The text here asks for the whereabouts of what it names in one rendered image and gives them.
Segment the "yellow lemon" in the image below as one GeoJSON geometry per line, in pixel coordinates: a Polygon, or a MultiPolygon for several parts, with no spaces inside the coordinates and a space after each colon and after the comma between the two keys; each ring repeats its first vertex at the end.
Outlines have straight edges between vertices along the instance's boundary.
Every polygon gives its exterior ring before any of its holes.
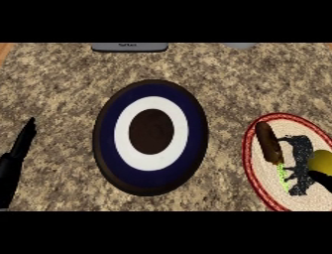
{"type": "Polygon", "coordinates": [[[315,150],[308,157],[307,167],[310,171],[332,177],[332,152],[315,150]]]}

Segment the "blue white brown ringed plate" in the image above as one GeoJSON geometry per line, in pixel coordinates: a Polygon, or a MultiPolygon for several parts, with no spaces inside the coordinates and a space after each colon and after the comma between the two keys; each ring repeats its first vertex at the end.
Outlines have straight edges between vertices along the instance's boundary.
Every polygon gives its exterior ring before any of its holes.
{"type": "Polygon", "coordinates": [[[178,84],[146,79],[109,97],[91,131],[93,157],[109,183],[152,196],[193,176],[208,148],[206,116],[178,84]]]}

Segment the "red-rimmed woven placemat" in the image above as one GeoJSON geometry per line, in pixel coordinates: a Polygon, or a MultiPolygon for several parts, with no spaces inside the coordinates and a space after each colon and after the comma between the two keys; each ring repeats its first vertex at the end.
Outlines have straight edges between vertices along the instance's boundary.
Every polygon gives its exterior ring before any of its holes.
{"type": "Polygon", "coordinates": [[[251,123],[242,141],[242,161],[251,187],[264,205],[280,211],[332,211],[332,193],[307,176],[307,157],[313,151],[332,153],[332,139],[304,118],[287,113],[261,115],[251,123]],[[283,175],[268,162],[253,132],[265,122],[279,139],[283,175]]]}

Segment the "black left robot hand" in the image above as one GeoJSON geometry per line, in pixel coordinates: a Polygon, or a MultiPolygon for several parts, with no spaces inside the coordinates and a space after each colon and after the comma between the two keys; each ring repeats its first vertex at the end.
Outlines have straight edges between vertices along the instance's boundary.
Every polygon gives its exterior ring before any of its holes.
{"type": "Polygon", "coordinates": [[[31,117],[10,151],[0,156],[0,210],[7,209],[10,205],[20,177],[22,163],[35,134],[35,118],[31,117]]]}

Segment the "pale grey round object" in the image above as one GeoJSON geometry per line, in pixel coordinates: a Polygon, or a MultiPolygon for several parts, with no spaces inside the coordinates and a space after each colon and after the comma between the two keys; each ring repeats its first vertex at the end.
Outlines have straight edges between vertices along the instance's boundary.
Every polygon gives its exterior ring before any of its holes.
{"type": "Polygon", "coordinates": [[[227,46],[231,49],[248,49],[249,47],[252,47],[255,45],[255,43],[222,43],[224,46],[227,46]]]}

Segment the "brown sausage-shaped food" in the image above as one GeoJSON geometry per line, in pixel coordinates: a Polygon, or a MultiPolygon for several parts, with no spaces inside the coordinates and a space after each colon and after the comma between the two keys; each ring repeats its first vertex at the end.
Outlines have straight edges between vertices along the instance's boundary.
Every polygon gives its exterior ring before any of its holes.
{"type": "Polygon", "coordinates": [[[283,162],[282,151],[268,124],[258,121],[253,125],[253,133],[261,148],[262,158],[274,165],[283,162]]]}

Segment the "grey flat appliance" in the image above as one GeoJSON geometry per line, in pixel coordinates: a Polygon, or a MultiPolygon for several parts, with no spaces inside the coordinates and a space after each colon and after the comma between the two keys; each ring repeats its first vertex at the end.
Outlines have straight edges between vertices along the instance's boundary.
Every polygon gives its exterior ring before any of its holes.
{"type": "Polygon", "coordinates": [[[91,43],[91,49],[104,53],[157,53],[168,48],[166,43],[91,43]]]}

